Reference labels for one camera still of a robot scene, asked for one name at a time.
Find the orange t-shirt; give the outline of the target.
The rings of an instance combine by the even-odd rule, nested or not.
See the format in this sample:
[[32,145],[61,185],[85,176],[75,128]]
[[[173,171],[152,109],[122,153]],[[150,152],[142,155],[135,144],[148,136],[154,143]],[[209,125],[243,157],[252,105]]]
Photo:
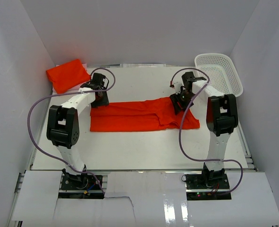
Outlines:
[[91,75],[88,74],[79,59],[48,69],[46,74],[58,94],[66,93],[75,86],[91,79]]
[[194,130],[200,122],[191,112],[175,114],[169,97],[154,100],[116,102],[91,109],[91,132],[140,132],[166,129]]

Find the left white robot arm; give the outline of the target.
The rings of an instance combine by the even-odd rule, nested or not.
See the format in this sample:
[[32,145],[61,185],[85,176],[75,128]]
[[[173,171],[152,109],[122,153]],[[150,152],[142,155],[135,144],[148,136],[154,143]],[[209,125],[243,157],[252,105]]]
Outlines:
[[47,139],[57,147],[66,162],[63,174],[78,189],[86,187],[88,183],[87,174],[84,173],[86,166],[75,146],[80,137],[78,116],[87,107],[109,105],[106,92],[108,84],[109,80],[105,75],[94,73],[90,81],[80,86],[80,94],[61,105],[52,105],[49,108]]

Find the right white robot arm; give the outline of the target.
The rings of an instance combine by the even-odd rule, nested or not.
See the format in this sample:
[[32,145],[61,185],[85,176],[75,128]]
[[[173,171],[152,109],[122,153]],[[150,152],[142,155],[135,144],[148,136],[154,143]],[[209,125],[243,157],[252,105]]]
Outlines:
[[[237,102],[233,94],[223,94],[209,85],[210,77],[202,70],[195,68],[183,69],[182,82],[170,82],[174,94],[169,98],[174,107],[174,113],[183,113],[182,122],[199,95],[206,100],[206,125],[210,132],[210,143],[206,159],[192,158],[184,150],[181,152],[186,158],[203,163],[203,170],[193,182],[202,184],[208,189],[218,189],[225,180],[224,169],[227,142],[238,126]],[[194,71],[202,73],[196,77]]]

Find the white perforated plastic basket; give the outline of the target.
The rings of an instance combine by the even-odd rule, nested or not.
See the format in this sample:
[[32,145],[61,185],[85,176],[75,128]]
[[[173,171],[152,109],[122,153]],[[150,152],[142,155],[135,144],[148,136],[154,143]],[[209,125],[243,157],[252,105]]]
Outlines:
[[194,59],[195,67],[205,72],[210,78],[210,85],[224,94],[239,97],[243,93],[233,61],[221,53],[199,54]]

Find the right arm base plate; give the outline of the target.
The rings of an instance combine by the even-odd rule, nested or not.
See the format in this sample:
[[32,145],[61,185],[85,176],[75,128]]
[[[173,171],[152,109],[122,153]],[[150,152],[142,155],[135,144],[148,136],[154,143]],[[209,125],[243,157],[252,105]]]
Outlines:
[[208,182],[204,180],[202,174],[183,174],[181,181],[185,183],[188,201],[220,201],[232,199],[226,174],[221,179]]

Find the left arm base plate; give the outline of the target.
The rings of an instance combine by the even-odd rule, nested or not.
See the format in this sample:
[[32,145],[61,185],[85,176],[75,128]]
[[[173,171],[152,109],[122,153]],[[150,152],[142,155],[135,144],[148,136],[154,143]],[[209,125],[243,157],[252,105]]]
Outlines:
[[102,186],[103,176],[97,175],[97,180],[92,175],[85,175],[78,180],[62,175],[59,187],[59,199],[104,199]]

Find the aluminium frame rail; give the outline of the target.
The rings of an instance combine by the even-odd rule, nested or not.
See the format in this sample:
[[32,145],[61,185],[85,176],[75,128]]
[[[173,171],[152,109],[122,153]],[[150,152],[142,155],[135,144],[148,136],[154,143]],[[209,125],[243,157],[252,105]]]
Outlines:
[[16,203],[17,203],[17,199],[18,199],[18,196],[19,196],[19,192],[20,192],[21,187],[22,187],[24,176],[25,176],[24,173],[19,173],[19,175],[18,175],[17,183],[16,183],[15,190],[14,190],[14,199],[13,199],[13,203],[12,203],[12,206],[11,206],[10,216],[9,216],[9,219],[8,219],[8,222],[7,222],[7,227],[20,227],[20,226],[22,226],[21,221],[14,221],[14,220],[12,220],[12,218],[13,218],[13,213],[14,213],[15,206],[16,206]]

